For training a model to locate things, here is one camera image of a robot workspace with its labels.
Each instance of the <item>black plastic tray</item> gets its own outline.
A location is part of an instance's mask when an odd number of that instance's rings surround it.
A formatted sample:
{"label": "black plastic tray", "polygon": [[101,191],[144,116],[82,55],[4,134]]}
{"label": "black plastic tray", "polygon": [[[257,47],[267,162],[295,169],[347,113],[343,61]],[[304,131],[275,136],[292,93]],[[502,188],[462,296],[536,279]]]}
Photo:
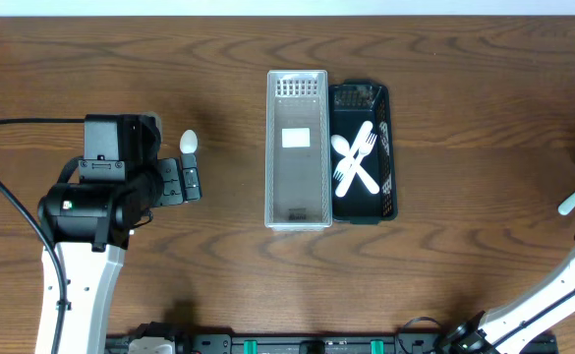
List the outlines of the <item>black plastic tray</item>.
{"label": "black plastic tray", "polygon": [[[333,218],[355,224],[392,220],[398,214],[398,207],[387,88],[368,80],[346,80],[342,85],[330,86],[328,98],[331,136],[340,135],[351,144],[364,121],[373,122],[376,148],[364,158],[362,167],[380,187],[380,192],[373,195],[359,176],[355,176],[346,196],[337,198],[335,188],[339,182],[332,179]],[[342,158],[331,148],[332,171]]]}

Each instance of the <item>wood grain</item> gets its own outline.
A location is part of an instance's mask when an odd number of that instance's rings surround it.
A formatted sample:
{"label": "wood grain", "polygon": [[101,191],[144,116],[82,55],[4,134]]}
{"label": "wood grain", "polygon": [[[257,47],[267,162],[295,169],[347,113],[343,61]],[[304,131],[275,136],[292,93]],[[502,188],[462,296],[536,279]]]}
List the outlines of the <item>wood grain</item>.
{"label": "wood grain", "polygon": [[[325,69],[390,88],[400,213],[323,233],[263,226],[265,81]],[[162,156],[198,133],[204,198],[131,240],[109,331],[391,332],[512,300],[572,247],[575,18],[0,19],[0,118],[155,111]],[[80,127],[0,128],[0,177],[30,209]],[[0,196],[0,353],[30,352],[41,247]],[[555,328],[575,353],[575,315]]]}

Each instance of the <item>white fork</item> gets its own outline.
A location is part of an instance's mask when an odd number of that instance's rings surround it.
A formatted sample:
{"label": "white fork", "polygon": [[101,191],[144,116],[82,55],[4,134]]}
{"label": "white fork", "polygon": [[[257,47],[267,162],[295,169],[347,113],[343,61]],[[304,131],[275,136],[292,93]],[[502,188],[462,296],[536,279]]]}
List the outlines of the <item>white fork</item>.
{"label": "white fork", "polygon": [[346,196],[348,187],[350,187],[350,184],[353,183],[353,179],[355,179],[357,166],[362,163],[364,157],[368,156],[373,151],[374,142],[376,142],[376,134],[370,134],[366,141],[359,147],[359,154],[357,155],[357,158],[355,158],[355,162],[350,166],[348,172],[341,179],[341,182],[339,182],[339,186],[337,186],[337,189],[335,190],[335,196],[339,198]]}
{"label": "white fork", "polygon": [[338,180],[338,181],[343,180],[344,179],[344,173],[348,172],[353,161],[355,161],[355,160],[352,158],[346,158],[346,157],[339,160],[339,163],[337,163],[337,167],[335,167],[335,173],[333,173],[333,178]]}

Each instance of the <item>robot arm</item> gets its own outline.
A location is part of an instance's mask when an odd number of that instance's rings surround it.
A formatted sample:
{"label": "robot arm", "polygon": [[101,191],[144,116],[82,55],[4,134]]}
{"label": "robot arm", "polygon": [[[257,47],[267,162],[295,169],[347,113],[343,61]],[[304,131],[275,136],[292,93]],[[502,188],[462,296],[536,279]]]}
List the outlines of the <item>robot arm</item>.
{"label": "robot arm", "polygon": [[[67,164],[38,205],[41,227],[67,282],[60,353],[103,353],[129,236],[142,217],[151,221],[151,208],[201,197],[195,157],[183,155],[183,163],[188,163],[184,169],[175,158],[158,160],[160,140],[154,114],[88,115],[84,158]],[[68,183],[78,166],[80,183]],[[52,352],[62,305],[46,250],[42,263],[44,296],[36,353],[46,354]]]}
{"label": "robot arm", "polygon": [[575,312],[575,248],[543,282],[514,302],[478,314],[449,333],[453,353],[518,354],[537,335]]}

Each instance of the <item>white plastic basket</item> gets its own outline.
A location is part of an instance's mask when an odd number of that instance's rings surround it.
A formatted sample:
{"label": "white plastic basket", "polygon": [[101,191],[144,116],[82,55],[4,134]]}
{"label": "white plastic basket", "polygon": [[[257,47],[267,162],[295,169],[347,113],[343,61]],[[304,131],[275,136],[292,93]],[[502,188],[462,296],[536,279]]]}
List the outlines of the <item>white plastic basket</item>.
{"label": "white plastic basket", "polygon": [[327,74],[272,70],[267,74],[265,226],[328,227],[330,198]]}

